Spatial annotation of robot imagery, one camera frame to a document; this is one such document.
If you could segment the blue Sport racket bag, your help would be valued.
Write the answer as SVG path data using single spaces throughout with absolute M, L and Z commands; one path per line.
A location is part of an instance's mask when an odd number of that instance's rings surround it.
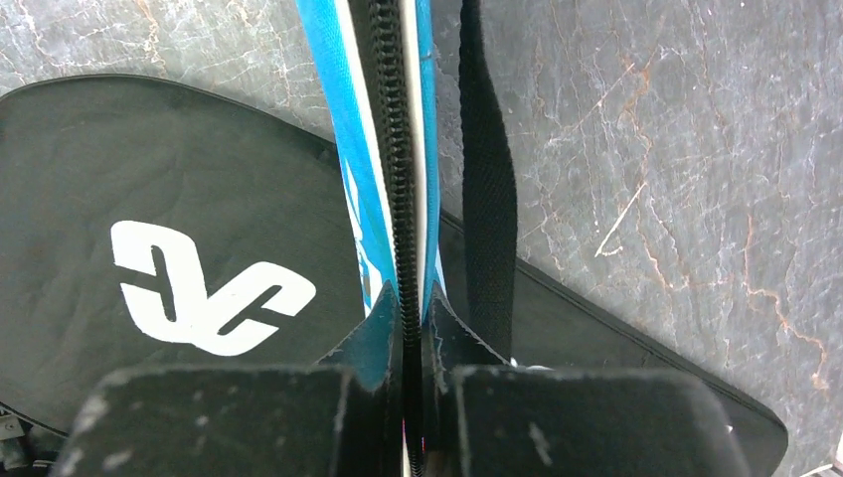
M 446 376 L 511 361 L 518 225 L 513 159 L 483 48 L 480 5 L 460 5 L 459 113 L 468 316 L 450 306 L 439 251 L 434 61 L 426 1 L 301 1 L 331 113 L 364 289 L 364 319 L 325 357 L 371 400 L 356 461 L 424 476 Z

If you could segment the black Crossway racket bag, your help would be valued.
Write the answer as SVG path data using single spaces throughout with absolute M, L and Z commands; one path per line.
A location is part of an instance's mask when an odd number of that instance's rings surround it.
M 443 279 L 468 316 L 463 224 Z M 365 316 L 337 151 L 172 81 L 97 75 L 1 100 L 1 404 L 55 437 L 57 462 L 109 374 L 314 366 Z M 787 449 L 769 408 L 516 257 L 509 365 L 670 370 L 717 398 L 750 472 Z

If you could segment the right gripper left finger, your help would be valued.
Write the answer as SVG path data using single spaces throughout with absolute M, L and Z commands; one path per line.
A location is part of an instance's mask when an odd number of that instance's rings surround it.
M 84 402 L 55 476 L 398 476 L 394 290 L 314 366 L 124 369 Z

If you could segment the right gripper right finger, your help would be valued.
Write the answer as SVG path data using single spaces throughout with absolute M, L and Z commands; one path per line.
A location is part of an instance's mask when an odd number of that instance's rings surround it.
M 507 364 L 435 287 L 429 476 L 746 476 L 714 394 L 670 370 Z

